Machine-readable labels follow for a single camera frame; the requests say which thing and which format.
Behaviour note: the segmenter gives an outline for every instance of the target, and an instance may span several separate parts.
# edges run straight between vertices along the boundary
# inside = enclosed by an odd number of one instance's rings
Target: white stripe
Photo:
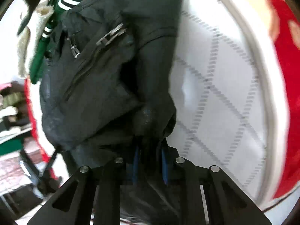
[[[64,0],[64,2],[72,4],[72,5],[78,5],[80,2],[73,1],[73,0]]]
[[[45,27],[44,30],[45,30],[46,32],[51,32],[53,29],[49,29],[48,27]]]
[[[45,33],[42,34],[42,37],[44,37],[44,38],[48,38],[49,36],[50,36],[50,34],[49,35],[46,35]]]
[[[62,4],[62,0],[59,0],[58,6],[66,11],[70,10],[71,7],[66,6],[65,4]]]

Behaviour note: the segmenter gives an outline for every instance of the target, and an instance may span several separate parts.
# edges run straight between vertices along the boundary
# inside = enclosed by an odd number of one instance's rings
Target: zippered pocket
[[[109,49],[109,45],[113,43],[114,40],[116,40],[118,37],[121,35],[125,36],[125,31],[126,28],[124,27],[123,23],[120,23],[118,26],[116,26],[114,29],[112,29],[110,32],[108,32],[105,36],[103,36],[101,39],[97,40],[94,43],[94,49],[91,50],[91,58],[90,59],[85,59],[81,63],[81,67],[78,69],[78,72],[76,75],[73,77],[73,80],[68,87],[64,100],[68,101],[70,95],[72,94],[74,88],[78,84],[78,82],[91,70],[91,68],[94,66],[95,62],[97,61],[99,54],[104,53]],[[77,49],[75,39],[73,36],[73,39],[67,38],[67,41],[69,42],[71,52],[74,56],[74,58],[77,58],[77,56],[80,54],[80,51]]]

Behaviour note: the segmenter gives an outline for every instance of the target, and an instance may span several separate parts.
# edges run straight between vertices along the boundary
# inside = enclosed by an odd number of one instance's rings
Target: folded clothes
[[[11,123],[8,117],[0,118],[0,132],[9,130],[11,128]]]
[[[21,119],[16,119],[15,121],[12,121],[11,118],[13,118],[14,116],[9,116],[9,120],[10,120],[10,124],[12,126],[24,126],[30,123],[29,121],[29,117],[23,117]]]
[[[18,109],[14,106],[9,106],[0,111],[0,119],[5,116],[12,116],[12,115],[17,115],[17,114],[18,114]]]
[[[14,107],[16,104],[18,104],[21,101],[24,101],[25,97],[24,94],[21,92],[13,92],[7,96],[4,96],[2,99],[2,104],[0,104],[0,110],[5,109],[7,107]]]
[[[0,138],[12,135],[12,134],[19,134],[21,132],[21,127],[11,127],[9,130],[4,130],[0,132]]]

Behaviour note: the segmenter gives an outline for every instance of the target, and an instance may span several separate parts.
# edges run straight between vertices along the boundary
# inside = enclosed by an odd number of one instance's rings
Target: striped sock cuff
[[[58,6],[67,11],[78,5],[81,1],[82,0],[59,0]]]
[[[47,24],[44,28],[42,37],[44,38],[48,38],[52,32],[53,28],[51,28],[51,26],[49,24]]]

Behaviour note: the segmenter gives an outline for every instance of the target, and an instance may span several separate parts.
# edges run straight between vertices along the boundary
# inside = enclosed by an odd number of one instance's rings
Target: pink fabric
[[[11,87],[11,83],[0,84],[0,91],[2,91],[3,89],[6,89],[8,87]]]

